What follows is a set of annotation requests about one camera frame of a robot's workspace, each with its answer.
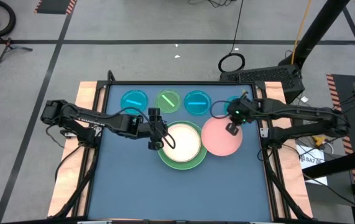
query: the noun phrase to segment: pink plate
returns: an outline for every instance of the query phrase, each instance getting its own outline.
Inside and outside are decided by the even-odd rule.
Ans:
[[[226,130],[228,123],[231,123],[229,118],[210,118],[202,128],[202,144],[213,155],[231,155],[242,143],[242,128],[239,126],[237,135],[233,136]]]

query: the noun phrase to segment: tripod stand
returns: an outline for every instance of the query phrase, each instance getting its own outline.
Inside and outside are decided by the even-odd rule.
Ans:
[[[5,43],[6,46],[4,47],[4,50],[3,50],[3,52],[2,52],[2,54],[1,54],[1,56],[0,56],[0,63],[2,63],[4,55],[5,55],[7,52],[10,52],[10,51],[12,51],[12,50],[21,49],[21,50],[27,50],[27,51],[30,51],[30,52],[33,51],[33,49],[31,49],[31,48],[23,47],[23,46],[18,46],[18,45],[13,44],[10,37],[9,37],[7,40],[4,40],[4,39],[0,36],[0,40],[6,41],[6,43]]]

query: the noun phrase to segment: blue table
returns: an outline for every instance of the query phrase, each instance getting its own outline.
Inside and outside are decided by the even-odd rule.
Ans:
[[[121,98],[129,90],[142,90],[148,107],[162,90],[175,90],[182,99],[191,91],[207,93],[212,102],[249,92],[250,85],[112,85],[106,112],[121,109]],[[191,121],[202,127],[211,118],[190,114],[184,107],[162,114],[168,123]],[[224,104],[214,107],[224,114]],[[89,219],[137,218],[149,220],[208,220],[270,222],[270,207],[256,123],[242,126],[244,141],[234,154],[217,157],[207,153],[190,170],[175,170],[147,149],[148,139],[121,138],[105,130],[88,209]]]

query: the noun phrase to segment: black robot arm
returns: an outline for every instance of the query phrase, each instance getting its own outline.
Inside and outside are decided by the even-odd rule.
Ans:
[[[238,126],[253,120],[279,118],[302,119],[315,123],[294,126],[291,128],[260,129],[264,146],[280,148],[288,139],[325,134],[333,138],[341,138],[348,134],[349,123],[342,112],[331,108],[314,108],[309,106],[286,105],[279,100],[258,99],[251,101],[244,93],[240,98],[230,102],[227,111],[231,123],[226,126],[232,135],[238,132]]]
[[[108,115],[66,102],[65,100],[49,100],[46,102],[40,120],[48,125],[58,125],[75,134],[80,145],[96,147],[96,131],[86,128],[77,121],[91,123],[108,128],[113,133],[130,139],[149,138],[148,148],[162,148],[162,138],[166,137],[167,125],[160,116],[158,108],[149,108],[149,123],[143,123],[143,116],[116,113]]]

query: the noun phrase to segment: floor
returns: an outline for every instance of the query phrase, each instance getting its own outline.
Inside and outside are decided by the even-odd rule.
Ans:
[[[38,120],[44,100],[74,101],[80,81],[104,80],[109,69],[117,80],[217,80],[240,3],[214,9],[186,0],[78,0],[73,14],[64,16],[34,14],[38,1],[4,1],[17,14],[9,36],[34,51],[10,52],[0,64],[0,222],[47,216],[62,150]],[[303,33],[325,1],[313,1]],[[244,44],[235,48],[246,57],[246,69],[274,66],[285,57],[306,4],[244,1],[237,33]],[[331,106],[325,74],[355,75],[354,1],[347,9],[303,67],[304,95],[312,106]],[[224,69],[238,63],[227,60]],[[335,151],[344,153],[341,142],[335,142]],[[311,205],[320,220],[353,222],[349,207]]]

